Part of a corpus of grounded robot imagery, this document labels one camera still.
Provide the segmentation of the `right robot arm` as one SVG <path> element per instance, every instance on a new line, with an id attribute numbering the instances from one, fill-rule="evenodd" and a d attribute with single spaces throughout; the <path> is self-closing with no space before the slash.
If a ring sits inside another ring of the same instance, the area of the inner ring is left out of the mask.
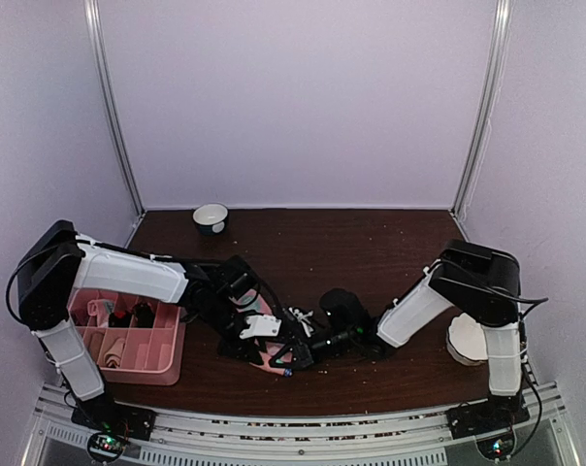
<path id="1" fill-rule="evenodd" d="M 479 417 L 486 427 L 497 429 L 517 412 L 523 322 L 543 302 L 522 296 L 520 265 L 512 254 L 452 240 L 381 316 L 370 316 L 358 296 L 342 288 L 329 290 L 319 300 L 329 323 L 323 331 L 313 331 L 304 314 L 282 310 L 281 346 L 268 364 L 286 373 L 306 369 L 339 346 L 356 346 L 383 357 L 444 311 L 456 308 L 481 327 L 491 399 L 481 405 Z"/>

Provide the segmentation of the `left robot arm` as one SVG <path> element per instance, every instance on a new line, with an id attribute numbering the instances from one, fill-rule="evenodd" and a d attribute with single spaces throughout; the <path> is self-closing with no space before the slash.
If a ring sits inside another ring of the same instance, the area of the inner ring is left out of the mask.
<path id="1" fill-rule="evenodd" d="M 238 256 L 181 259 L 140 253 L 56 222 L 23 256 L 5 288 L 9 314 L 38 339 L 79 410 L 102 431 L 122 411 L 103 368 L 161 370 L 173 362 L 180 312 L 194 312 L 233 356 L 265 363 L 265 341 L 280 329 L 262 303 L 265 286 Z"/>

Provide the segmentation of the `pink sock with teal patches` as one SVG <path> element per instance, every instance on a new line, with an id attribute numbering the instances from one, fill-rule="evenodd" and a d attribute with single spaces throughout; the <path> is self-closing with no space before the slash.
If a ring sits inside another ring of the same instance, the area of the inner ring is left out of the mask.
<path id="1" fill-rule="evenodd" d="M 241 298 L 234 299 L 233 302 L 238 305 L 238 312 L 240 314 L 245 314 L 246 316 L 251 315 L 271 315 L 274 316 L 273 311 L 271 310 L 270 306 L 266 302 L 266 300 L 258 293 L 256 290 L 251 290 L 246 292 Z M 254 367 L 258 370 L 263 372 L 272 373 L 278 376 L 283 377 L 291 377 L 293 375 L 293 371 L 285 371 L 282 369 L 274 369 L 268 365 L 268 344 L 269 343 L 279 343 L 276 341 L 276 337 L 259 337 L 253 338 L 248 340 L 255 340 L 257 344 L 263 344 L 266 349 L 264 352 L 264 363 L 263 364 L 250 364 L 251 367 Z"/>

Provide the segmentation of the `brown beige argyle sock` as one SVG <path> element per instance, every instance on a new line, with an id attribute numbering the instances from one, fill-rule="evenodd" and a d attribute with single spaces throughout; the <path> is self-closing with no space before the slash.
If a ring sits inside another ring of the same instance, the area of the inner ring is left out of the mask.
<path id="1" fill-rule="evenodd" d="M 108 319 L 111 328 L 152 328 L 155 311 L 147 302 L 138 302 L 129 310 L 114 310 Z"/>

